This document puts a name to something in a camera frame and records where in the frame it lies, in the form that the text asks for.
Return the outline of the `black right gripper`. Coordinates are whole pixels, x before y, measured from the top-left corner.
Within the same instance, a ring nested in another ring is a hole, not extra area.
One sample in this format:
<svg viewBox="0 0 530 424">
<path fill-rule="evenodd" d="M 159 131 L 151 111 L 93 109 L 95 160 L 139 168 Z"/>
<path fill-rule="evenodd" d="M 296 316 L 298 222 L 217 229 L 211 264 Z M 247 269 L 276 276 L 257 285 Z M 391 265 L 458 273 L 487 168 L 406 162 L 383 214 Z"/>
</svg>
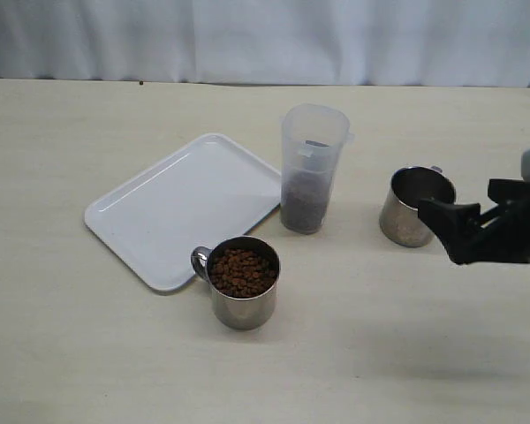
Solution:
<svg viewBox="0 0 530 424">
<path fill-rule="evenodd" d="M 488 197 L 499 205 L 482 215 L 479 203 L 422 199 L 418 218 L 457 265 L 530 264 L 530 182 L 492 178 Z"/>
</svg>

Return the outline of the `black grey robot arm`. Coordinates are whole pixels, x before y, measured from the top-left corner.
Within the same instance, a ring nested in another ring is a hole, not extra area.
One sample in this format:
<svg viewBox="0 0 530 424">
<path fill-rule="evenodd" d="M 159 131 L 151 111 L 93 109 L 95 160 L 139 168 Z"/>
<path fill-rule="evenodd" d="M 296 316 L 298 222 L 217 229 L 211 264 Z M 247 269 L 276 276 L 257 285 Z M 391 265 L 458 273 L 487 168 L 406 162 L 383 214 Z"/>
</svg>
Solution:
<svg viewBox="0 0 530 424">
<path fill-rule="evenodd" d="M 453 263 L 530 264 L 530 148 L 521 155 L 520 174 L 520 180 L 489 180 L 488 197 L 496 205 L 486 212 L 478 203 L 420 200 L 418 218 Z"/>
</svg>

